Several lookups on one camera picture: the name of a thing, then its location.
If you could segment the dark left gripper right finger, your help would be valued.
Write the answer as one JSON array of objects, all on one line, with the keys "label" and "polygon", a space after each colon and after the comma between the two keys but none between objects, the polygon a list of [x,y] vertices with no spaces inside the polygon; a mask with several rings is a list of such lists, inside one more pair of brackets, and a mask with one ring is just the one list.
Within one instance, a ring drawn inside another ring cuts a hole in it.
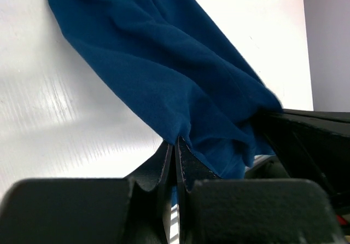
[{"label": "dark left gripper right finger", "polygon": [[191,191],[196,181],[219,179],[220,177],[197,159],[181,137],[177,139],[174,146],[174,160],[177,180],[179,242],[195,243],[194,231],[197,214],[191,200]]}]

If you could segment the blue mickey mouse t-shirt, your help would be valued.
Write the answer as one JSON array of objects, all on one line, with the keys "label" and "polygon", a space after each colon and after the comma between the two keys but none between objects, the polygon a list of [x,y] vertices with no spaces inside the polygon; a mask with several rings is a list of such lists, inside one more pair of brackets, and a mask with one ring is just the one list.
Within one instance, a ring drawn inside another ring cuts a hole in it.
[{"label": "blue mickey mouse t-shirt", "polygon": [[170,144],[222,178],[273,150],[253,128],[277,97],[195,0],[48,0],[63,36]]}]

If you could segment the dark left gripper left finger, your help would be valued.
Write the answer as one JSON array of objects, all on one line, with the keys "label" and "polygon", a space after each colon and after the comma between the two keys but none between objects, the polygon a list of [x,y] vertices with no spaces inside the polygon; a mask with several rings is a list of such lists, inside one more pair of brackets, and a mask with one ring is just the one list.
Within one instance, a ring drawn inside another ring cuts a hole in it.
[{"label": "dark left gripper left finger", "polygon": [[122,243],[169,243],[173,146],[157,151],[127,176],[134,182]]}]

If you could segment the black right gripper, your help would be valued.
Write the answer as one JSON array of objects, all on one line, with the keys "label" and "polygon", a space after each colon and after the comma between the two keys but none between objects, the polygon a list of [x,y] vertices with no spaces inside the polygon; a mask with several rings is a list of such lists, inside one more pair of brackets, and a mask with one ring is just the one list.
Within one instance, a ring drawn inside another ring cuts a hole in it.
[{"label": "black right gripper", "polygon": [[286,109],[252,119],[291,178],[308,179],[349,213],[349,113]]}]

